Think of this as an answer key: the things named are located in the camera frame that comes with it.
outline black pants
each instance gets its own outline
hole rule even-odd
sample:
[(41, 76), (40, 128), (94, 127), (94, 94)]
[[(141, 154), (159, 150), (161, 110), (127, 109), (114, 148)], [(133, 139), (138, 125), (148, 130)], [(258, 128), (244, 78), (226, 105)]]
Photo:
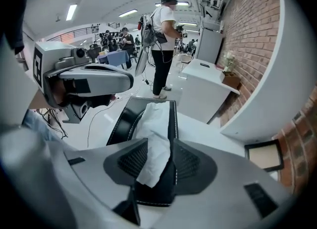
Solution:
[(130, 58), (130, 55), (132, 55), (132, 54), (133, 54), (133, 52), (134, 52), (134, 48), (128, 48), (128, 49), (122, 49), (122, 50), (127, 51), (128, 55), (129, 55), (129, 61), (127, 61), (127, 62), (126, 62), (126, 64), (127, 64), (127, 68), (131, 68), (132, 63), (131, 63), (131, 58)]
[(172, 64), (173, 53), (174, 53), (173, 50), (171, 51), (152, 50), (152, 56), (155, 63), (155, 76), (154, 76), (154, 83), (153, 83), (154, 95), (159, 95), (162, 88), (166, 85), (168, 72)]
[(109, 52), (113, 52), (115, 51), (114, 47), (111, 45), (111, 46), (108, 46), (109, 47)]

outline cable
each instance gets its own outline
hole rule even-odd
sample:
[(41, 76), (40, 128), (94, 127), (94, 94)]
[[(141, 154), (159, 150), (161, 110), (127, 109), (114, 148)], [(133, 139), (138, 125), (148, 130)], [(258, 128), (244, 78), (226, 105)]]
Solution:
[(124, 100), (126, 100), (126, 99), (131, 98), (132, 96), (135, 96), (135, 95), (136, 95), (136, 94), (138, 94), (138, 92), (140, 91), (140, 88), (141, 88), (141, 86), (138, 88), (138, 90), (137, 90), (135, 93), (133, 93), (133, 94), (131, 94), (131, 95), (127, 96), (127, 97), (123, 97), (123, 98), (121, 98), (121, 99), (118, 99), (118, 97), (116, 97), (116, 98), (115, 98), (115, 100), (113, 101), (113, 103), (110, 105), (110, 107), (108, 107), (108, 108), (106, 108), (106, 109), (102, 109), (102, 110), (98, 111), (98, 112), (97, 112), (97, 113), (93, 116), (93, 118), (91, 119), (91, 122), (90, 122), (90, 124), (89, 124), (89, 128), (88, 128), (87, 148), (89, 147), (90, 127), (91, 127), (91, 124), (92, 124), (92, 122), (93, 122), (93, 120), (94, 120), (95, 116), (96, 116), (97, 114), (99, 114), (100, 112), (103, 112), (103, 111), (105, 111), (105, 110), (110, 109), (110, 108), (111, 108), (114, 104), (116, 104), (116, 103), (120, 103), (120, 102), (122, 102), (122, 101), (124, 101)]
[(53, 130), (55, 130), (55, 131), (61, 133), (61, 135), (62, 135), (61, 139), (64, 137), (64, 134), (63, 134), (63, 132), (62, 132), (60, 129), (54, 128), (52, 125), (49, 124), (49, 122), (45, 119), (44, 114), (42, 114), (41, 111), (40, 111), (38, 114), (42, 116), (43, 120), (47, 123), (47, 125), (48, 125), (51, 129), (53, 129)]
[(145, 75), (145, 79), (147, 80), (147, 72), (146, 72), (146, 68), (144, 69), (144, 75)]
[(158, 48), (160, 49), (160, 52), (162, 53), (163, 63), (167, 63), (167, 62), (164, 61), (164, 53), (163, 53), (163, 50), (162, 50), (162, 45), (161, 45), (161, 43), (159, 43), (159, 44), (160, 44), (160, 46), (159, 46), (159, 45), (158, 45), (158, 42), (155, 41), (155, 44), (158, 46)]
[(106, 108), (106, 109), (102, 109), (100, 111), (98, 111), (97, 113), (95, 113), (94, 117), (91, 119), (90, 121), (90, 124), (89, 124), (89, 128), (88, 128), (88, 136), (87, 136), (87, 148), (89, 147), (89, 134), (90, 134), (90, 127), (91, 127), (91, 123), (93, 122), (94, 118), (96, 117), (97, 114), (99, 114), (100, 112), (103, 112), (105, 110), (108, 110), (110, 109), (114, 104), (115, 102), (117, 101), (117, 98), (115, 98), (115, 100), (113, 101), (113, 103), (111, 104), (110, 107)]
[(150, 61), (149, 61), (149, 54), (150, 54), (150, 51), (151, 51), (151, 50), (149, 50), (149, 51), (148, 51), (147, 61), (148, 61), (148, 64), (149, 64), (150, 66), (152, 66), (153, 68), (155, 68), (155, 67), (156, 67), (156, 65), (155, 65), (155, 64), (152, 64), (152, 63), (150, 63)]
[(56, 121), (56, 123), (58, 124), (58, 126), (60, 127), (60, 129), (62, 130), (63, 132), (63, 136), (62, 136), (62, 139), (64, 137), (68, 137), (68, 134), (66, 133), (66, 131), (63, 129), (63, 127), (61, 126), (58, 118), (57, 118), (57, 115), (55, 115), (56, 111), (55, 109), (49, 109), (49, 113), (52, 115), (52, 117), (54, 118), (54, 120)]
[(144, 74), (145, 74), (145, 78), (144, 78), (144, 76), (142, 75), (143, 81), (145, 81), (145, 83), (150, 86), (150, 90), (153, 91), (153, 89), (151, 89), (151, 87), (154, 85), (154, 82), (153, 82), (152, 80), (148, 80), (148, 79), (147, 79), (147, 74), (146, 74), (145, 69), (144, 69)]

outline table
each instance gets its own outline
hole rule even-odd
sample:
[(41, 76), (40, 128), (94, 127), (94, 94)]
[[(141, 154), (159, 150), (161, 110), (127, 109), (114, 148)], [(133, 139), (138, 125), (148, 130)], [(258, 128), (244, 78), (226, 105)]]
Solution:
[(230, 92), (240, 94), (222, 83), (224, 74), (210, 62), (194, 59), (182, 74), (186, 77), (186, 84), (177, 111), (201, 122), (207, 123), (213, 117)]
[(121, 65), (123, 68), (123, 64), (129, 61), (129, 55), (127, 51), (114, 51), (109, 52), (106, 55), (101, 55), (97, 57), (99, 63), (105, 63), (112, 66)]

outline white curved wall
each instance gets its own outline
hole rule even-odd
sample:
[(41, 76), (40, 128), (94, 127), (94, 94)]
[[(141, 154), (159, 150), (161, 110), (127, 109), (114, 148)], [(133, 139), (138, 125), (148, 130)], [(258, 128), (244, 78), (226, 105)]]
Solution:
[(247, 142), (270, 139), (304, 105), (317, 80), (314, 32), (295, 0), (280, 0), (272, 58), (256, 90), (221, 133)]

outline person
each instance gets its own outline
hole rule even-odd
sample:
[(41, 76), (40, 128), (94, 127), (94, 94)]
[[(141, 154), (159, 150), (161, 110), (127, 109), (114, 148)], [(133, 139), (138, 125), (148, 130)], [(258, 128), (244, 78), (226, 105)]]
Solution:
[(135, 45), (140, 45), (140, 37), (139, 34), (135, 37)]
[(182, 38), (182, 33), (174, 29), (176, 19), (174, 10), (176, 9), (177, 0), (161, 0), (160, 7), (152, 13), (153, 29), (156, 33), (163, 33), (166, 42), (156, 42), (152, 46), (152, 56), (155, 63), (155, 75), (153, 83), (153, 97), (157, 99), (166, 99), (167, 96), (161, 92), (162, 89), (170, 91), (171, 88), (166, 85), (169, 69), (172, 64), (175, 39)]
[(109, 30), (106, 30), (105, 32), (105, 37), (108, 40), (108, 48), (109, 48), (109, 52), (113, 52), (115, 51), (114, 46), (113, 46), (113, 37), (110, 34)]
[(135, 37), (135, 44), (138, 46), (140, 44), (139, 34)]
[(90, 49), (95, 49), (95, 48), (99, 47), (99, 45), (97, 44), (96, 41), (94, 41), (94, 43), (91, 44), (89, 47), (90, 47)]
[(192, 39), (189, 43), (188, 43), (188, 47), (187, 47), (187, 53), (190, 53), (193, 49), (193, 46), (194, 46), (194, 42), (195, 40)]
[(123, 34), (122, 40), (121, 40), (122, 50), (126, 50), (129, 55), (129, 61), (127, 61), (126, 63), (127, 69), (129, 70), (132, 67), (130, 55), (133, 54), (134, 52), (134, 40), (133, 40), (133, 36), (129, 33), (128, 28), (123, 27), (121, 31)]
[(183, 52), (185, 53), (186, 52), (186, 44), (185, 43), (182, 43), (181, 46), (180, 46), (180, 49), (179, 49), (179, 52)]
[(117, 40), (116, 39), (113, 40), (113, 50), (114, 51), (118, 50), (118, 44), (117, 44)]
[(194, 50), (193, 50), (193, 53), (192, 53), (192, 57), (195, 55), (197, 44), (198, 44), (198, 40), (196, 40), (194, 42)]

